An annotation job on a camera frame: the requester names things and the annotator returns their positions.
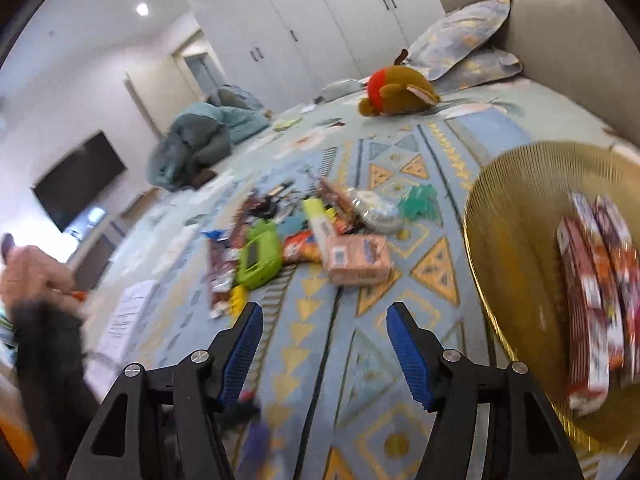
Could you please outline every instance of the gold basket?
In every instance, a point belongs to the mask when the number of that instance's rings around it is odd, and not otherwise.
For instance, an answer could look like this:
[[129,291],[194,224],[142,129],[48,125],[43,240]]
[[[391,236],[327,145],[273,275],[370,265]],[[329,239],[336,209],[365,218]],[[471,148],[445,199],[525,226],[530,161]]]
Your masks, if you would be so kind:
[[466,255],[485,313],[507,355],[526,362],[567,434],[589,450],[620,450],[640,435],[640,384],[617,373],[595,413],[573,418],[566,402],[568,311],[556,229],[572,216],[571,190],[609,196],[640,242],[640,166],[574,142],[504,153],[476,180],[464,218]]

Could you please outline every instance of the black tv screen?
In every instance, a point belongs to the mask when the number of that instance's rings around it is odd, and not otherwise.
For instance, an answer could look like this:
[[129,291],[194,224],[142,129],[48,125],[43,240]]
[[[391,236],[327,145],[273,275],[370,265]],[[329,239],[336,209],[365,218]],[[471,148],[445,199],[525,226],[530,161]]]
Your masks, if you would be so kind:
[[125,170],[107,137],[98,132],[52,168],[33,192],[64,231]]

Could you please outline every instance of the wardrobe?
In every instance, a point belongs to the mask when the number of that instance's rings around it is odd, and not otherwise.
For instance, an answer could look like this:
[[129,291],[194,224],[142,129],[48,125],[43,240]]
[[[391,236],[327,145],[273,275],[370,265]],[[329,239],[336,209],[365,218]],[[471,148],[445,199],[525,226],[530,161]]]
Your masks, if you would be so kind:
[[393,63],[439,0],[186,0],[229,83],[276,112]]

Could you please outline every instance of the floral pillow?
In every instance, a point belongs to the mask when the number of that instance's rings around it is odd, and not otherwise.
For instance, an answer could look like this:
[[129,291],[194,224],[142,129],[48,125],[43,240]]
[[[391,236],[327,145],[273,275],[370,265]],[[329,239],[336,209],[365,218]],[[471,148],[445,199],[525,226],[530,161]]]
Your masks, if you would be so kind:
[[433,81],[485,44],[507,19],[511,0],[487,0],[469,5],[433,23],[409,47],[407,62]]
[[437,94],[449,94],[489,81],[498,81],[522,71],[522,64],[513,54],[499,48],[485,47],[473,51],[456,63],[445,75],[431,81]]

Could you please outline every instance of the brown plush toy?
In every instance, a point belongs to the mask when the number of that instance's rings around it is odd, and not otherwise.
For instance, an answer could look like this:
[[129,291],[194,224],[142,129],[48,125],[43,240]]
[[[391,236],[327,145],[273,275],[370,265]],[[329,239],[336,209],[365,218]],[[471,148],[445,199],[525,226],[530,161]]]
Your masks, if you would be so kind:
[[440,102],[431,83],[417,70],[390,66],[378,70],[367,83],[369,97],[358,103],[365,117],[380,114],[415,114]]

